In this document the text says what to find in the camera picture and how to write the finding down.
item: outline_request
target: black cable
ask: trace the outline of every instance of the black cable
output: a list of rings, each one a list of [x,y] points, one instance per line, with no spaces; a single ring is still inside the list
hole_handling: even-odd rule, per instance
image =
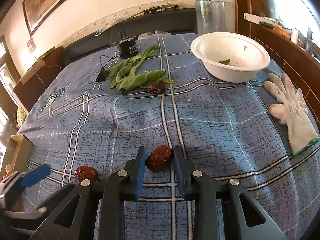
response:
[[[104,66],[102,65],[102,62],[101,62],[101,58],[102,58],[102,57],[107,57],[107,58],[109,58],[108,62],[107,62]],[[105,66],[108,65],[109,61],[112,60],[112,59],[114,59],[114,58],[116,58],[116,57],[115,57],[115,56],[109,57],[109,56],[107,56],[107,55],[101,55],[101,56],[100,56],[100,64],[101,64],[101,67],[105,68]]]

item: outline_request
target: black leather couch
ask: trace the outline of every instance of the black leather couch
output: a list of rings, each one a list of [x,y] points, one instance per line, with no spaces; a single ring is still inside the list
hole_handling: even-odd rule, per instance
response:
[[[82,57],[98,50],[116,46],[121,40],[119,31],[125,31],[128,37],[156,30],[172,34],[197,33],[196,10],[192,8],[172,9],[155,14],[144,14],[124,20],[99,36],[95,32],[68,45],[63,51],[63,65],[67,66]]]

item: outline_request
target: beige wall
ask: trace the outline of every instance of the beige wall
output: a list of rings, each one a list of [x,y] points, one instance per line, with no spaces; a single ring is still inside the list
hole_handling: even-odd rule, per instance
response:
[[[31,55],[27,48],[30,35],[23,16],[22,2],[17,0],[0,25],[12,59],[23,74],[34,58],[58,45],[87,25],[126,8],[164,0],[66,0],[41,24],[33,34],[36,51]],[[234,0],[218,0],[234,3]]]

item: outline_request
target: blue tablecloth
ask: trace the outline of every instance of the blue tablecloth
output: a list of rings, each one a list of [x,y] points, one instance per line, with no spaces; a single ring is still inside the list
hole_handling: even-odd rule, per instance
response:
[[[320,144],[293,159],[287,127],[269,116],[276,99],[262,82],[269,72],[280,76],[281,68],[271,60],[250,82],[223,82],[190,51],[194,38],[182,34],[138,41],[140,52],[160,46],[137,73],[165,69],[174,84],[163,95],[146,89],[118,94],[108,81],[95,82],[100,56],[114,56],[116,47],[73,62],[58,75],[19,131],[35,145],[27,171],[43,163],[52,168],[49,177],[25,191],[27,211],[63,184],[77,183],[78,166],[95,167],[105,179],[134,158],[139,146],[150,153],[165,144],[181,146],[196,168],[212,177],[237,178],[288,239],[305,232],[319,209]],[[125,203],[126,239],[191,239],[194,206],[181,200],[173,167],[161,173],[146,169],[140,199]]]

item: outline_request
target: silver rivet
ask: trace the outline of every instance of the silver rivet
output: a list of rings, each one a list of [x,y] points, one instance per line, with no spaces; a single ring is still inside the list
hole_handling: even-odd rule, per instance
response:
[[[125,170],[121,170],[121,171],[118,171],[118,176],[120,176],[120,177],[124,177],[124,176],[126,176],[128,173],[127,173],[127,171],[125,171]]]
[[[237,185],[239,185],[239,181],[237,179],[231,179],[230,184],[233,186],[237,186]]]
[[[45,212],[47,212],[47,210],[48,209],[46,207],[41,207],[41,208],[38,209],[38,212],[45,213]]]
[[[201,171],[194,171],[193,175],[196,177],[201,177],[202,176],[202,172]]]
[[[82,185],[82,186],[88,186],[88,185],[90,185],[90,180],[84,179],[83,181],[81,181],[81,185]]]

